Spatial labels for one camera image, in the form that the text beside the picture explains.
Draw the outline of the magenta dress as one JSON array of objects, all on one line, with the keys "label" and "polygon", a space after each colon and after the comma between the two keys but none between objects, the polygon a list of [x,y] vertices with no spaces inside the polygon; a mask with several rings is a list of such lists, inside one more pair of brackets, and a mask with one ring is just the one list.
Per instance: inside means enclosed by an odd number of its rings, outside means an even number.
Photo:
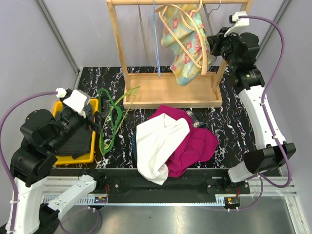
[{"label": "magenta dress", "polygon": [[166,105],[161,105],[151,118],[155,118],[161,114],[166,114],[175,120],[183,118],[187,121],[190,128],[190,132],[166,162],[169,177],[177,178],[189,166],[196,162],[208,161],[212,158],[219,145],[219,141],[209,129],[194,128],[193,121],[186,111]]}]

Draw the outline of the white garment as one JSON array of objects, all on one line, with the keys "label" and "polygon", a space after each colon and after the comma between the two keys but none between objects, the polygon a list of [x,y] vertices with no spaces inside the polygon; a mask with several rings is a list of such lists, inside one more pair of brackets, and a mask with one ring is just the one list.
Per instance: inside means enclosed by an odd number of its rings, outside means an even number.
[{"label": "white garment", "polygon": [[169,169],[166,161],[190,132],[184,118],[161,114],[136,127],[138,172],[148,181],[163,185]]}]

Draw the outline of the navy plaid skirt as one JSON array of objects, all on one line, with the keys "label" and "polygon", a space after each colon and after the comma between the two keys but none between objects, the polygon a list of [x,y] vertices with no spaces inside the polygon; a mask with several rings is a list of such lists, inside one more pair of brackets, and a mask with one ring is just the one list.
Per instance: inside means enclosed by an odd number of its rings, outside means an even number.
[{"label": "navy plaid skirt", "polygon": [[186,113],[192,119],[194,128],[209,129],[208,124],[202,121],[199,121],[198,118],[195,116],[195,114],[191,110],[187,110]]}]

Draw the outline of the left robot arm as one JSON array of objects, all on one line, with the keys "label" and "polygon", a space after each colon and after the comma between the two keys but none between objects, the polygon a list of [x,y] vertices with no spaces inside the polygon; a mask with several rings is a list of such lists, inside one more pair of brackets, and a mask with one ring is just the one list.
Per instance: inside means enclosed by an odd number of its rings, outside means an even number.
[{"label": "left robot arm", "polygon": [[63,108],[59,120],[50,111],[30,113],[20,127],[24,138],[10,163],[16,190],[11,201],[10,218],[1,231],[7,234],[52,234],[63,216],[84,196],[105,189],[105,174],[87,169],[80,179],[55,199],[42,203],[43,188],[59,149],[81,128],[98,131],[99,113],[82,116]]}]

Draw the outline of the teal transparent plastic basin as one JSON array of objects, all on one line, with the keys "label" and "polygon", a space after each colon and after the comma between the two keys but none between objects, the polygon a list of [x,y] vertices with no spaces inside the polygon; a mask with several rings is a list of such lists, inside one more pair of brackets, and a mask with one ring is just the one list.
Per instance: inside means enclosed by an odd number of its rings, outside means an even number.
[{"label": "teal transparent plastic basin", "polygon": [[136,143],[136,136],[137,136],[137,132],[134,131],[131,142],[132,142],[132,153],[133,153],[133,157],[135,162],[137,162],[137,143]]}]

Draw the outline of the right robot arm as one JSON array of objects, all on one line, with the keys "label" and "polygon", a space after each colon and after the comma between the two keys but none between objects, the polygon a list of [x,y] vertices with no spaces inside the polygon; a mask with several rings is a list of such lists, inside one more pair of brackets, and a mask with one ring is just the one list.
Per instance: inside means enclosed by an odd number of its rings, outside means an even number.
[{"label": "right robot arm", "polygon": [[289,169],[296,147],[280,132],[265,94],[266,83],[255,65],[260,48],[258,36],[228,30],[222,28],[208,36],[207,41],[211,54],[221,56],[229,67],[232,85],[247,111],[256,144],[256,150],[245,153],[242,162],[231,167],[228,177],[221,181],[223,191],[233,193],[239,182],[283,165]]}]

